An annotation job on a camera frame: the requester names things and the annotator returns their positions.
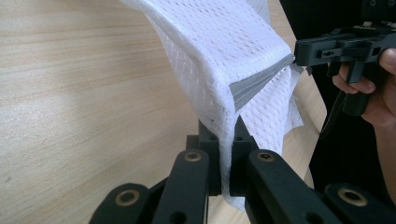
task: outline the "wood grain surface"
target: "wood grain surface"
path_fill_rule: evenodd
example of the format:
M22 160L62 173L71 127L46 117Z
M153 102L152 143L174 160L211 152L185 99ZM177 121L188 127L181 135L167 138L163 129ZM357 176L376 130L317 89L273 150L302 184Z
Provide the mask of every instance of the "wood grain surface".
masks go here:
M275 29L294 36L276 0ZM304 178L325 117L312 77L284 158ZM117 0L0 3L0 223L88 223L116 186L169 175L198 121L145 16ZM249 223L221 197L209 223Z

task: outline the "white cloth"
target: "white cloth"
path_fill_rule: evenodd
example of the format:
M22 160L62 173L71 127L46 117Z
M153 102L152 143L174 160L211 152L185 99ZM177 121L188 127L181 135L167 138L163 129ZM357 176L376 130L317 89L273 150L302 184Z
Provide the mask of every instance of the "white cloth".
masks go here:
M288 66L289 46L268 24L266 1L121 1L157 31L199 120L219 139L222 194L244 210L243 198L229 194L239 115L260 148L279 154L285 132L302 124L290 98L299 74Z

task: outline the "human hand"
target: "human hand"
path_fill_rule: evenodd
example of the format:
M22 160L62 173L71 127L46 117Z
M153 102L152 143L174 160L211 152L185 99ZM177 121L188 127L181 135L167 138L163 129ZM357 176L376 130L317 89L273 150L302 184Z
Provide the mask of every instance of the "human hand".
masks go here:
M371 80L363 77L360 82L347 84L348 65L341 66L337 76L332 77L333 84L346 93L371 93L369 102L361 115L375 128L396 130L396 49L385 50L379 64L385 70L384 83L376 86Z

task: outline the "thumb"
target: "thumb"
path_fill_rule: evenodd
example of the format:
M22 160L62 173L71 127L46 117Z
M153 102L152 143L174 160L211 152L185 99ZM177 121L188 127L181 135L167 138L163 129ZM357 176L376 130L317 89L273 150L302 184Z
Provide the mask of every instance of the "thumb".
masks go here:
M387 49L379 58L379 64L388 72L396 76L396 49Z

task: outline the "finger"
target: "finger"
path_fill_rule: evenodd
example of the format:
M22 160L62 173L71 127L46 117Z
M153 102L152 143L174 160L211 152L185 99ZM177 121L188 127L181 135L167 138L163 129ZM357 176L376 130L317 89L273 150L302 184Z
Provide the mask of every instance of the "finger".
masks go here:
M340 77L344 80L347 80L347 73L349 70L349 65L346 63L343 63L340 68ZM375 84L372 82L370 79L367 77L361 77L361 80L356 83L351 83L347 84L351 87L353 87L355 90L361 91L363 93L372 93L375 91Z
M358 92L355 88L353 88L351 85L348 85L340 75L337 75L335 77L332 77L332 83L341 91L344 91L346 93L351 93L355 94Z
M388 72L396 76L396 49L387 49L379 58L379 64Z

